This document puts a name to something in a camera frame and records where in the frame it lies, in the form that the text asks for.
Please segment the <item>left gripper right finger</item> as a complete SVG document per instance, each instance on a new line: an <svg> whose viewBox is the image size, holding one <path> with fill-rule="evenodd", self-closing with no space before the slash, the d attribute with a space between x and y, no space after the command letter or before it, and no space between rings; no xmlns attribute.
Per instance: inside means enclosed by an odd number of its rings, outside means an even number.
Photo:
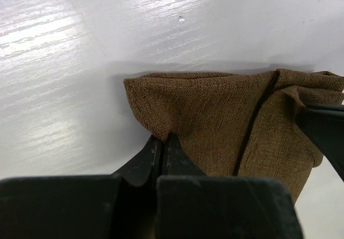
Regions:
<svg viewBox="0 0 344 239"><path fill-rule="evenodd" d="M289 190L267 177L209 177L178 137L163 145L157 238L302 238Z"/></svg>

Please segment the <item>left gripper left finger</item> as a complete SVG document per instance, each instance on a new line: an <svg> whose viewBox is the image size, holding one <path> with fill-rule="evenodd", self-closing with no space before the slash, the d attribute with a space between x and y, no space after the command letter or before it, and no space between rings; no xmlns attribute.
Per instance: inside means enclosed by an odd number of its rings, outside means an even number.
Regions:
<svg viewBox="0 0 344 239"><path fill-rule="evenodd" d="M162 143L110 175L1 180L1 238L154 238Z"/></svg>

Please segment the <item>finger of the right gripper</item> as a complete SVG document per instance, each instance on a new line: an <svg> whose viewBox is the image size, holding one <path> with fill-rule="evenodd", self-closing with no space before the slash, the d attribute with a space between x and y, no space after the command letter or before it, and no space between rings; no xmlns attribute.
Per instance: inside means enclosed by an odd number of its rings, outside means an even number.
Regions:
<svg viewBox="0 0 344 239"><path fill-rule="evenodd" d="M308 105L296 124L343 178L343 105Z"/></svg>

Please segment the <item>brown cloth napkin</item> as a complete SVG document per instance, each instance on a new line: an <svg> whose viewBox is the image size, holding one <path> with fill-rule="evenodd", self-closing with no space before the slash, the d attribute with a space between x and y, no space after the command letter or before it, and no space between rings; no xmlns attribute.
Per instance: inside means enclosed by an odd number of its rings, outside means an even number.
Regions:
<svg viewBox="0 0 344 239"><path fill-rule="evenodd" d="M327 71L153 73L124 87L137 121L162 141L176 134L207 175L275 178L293 201L323 160L296 115L308 104L343 101L343 77Z"/></svg>

